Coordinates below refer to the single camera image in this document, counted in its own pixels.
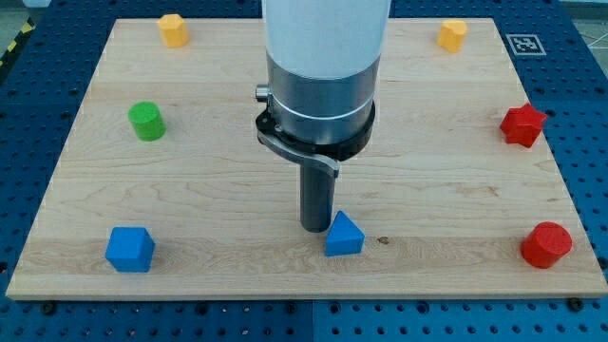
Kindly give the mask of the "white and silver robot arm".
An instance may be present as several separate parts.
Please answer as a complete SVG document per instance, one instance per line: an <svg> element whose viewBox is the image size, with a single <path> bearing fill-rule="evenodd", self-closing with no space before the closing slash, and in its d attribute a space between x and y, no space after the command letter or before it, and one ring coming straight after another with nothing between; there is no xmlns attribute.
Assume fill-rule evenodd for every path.
<svg viewBox="0 0 608 342"><path fill-rule="evenodd" d="M389 0L263 0L270 98L282 130L334 144L371 115Z"/></svg>

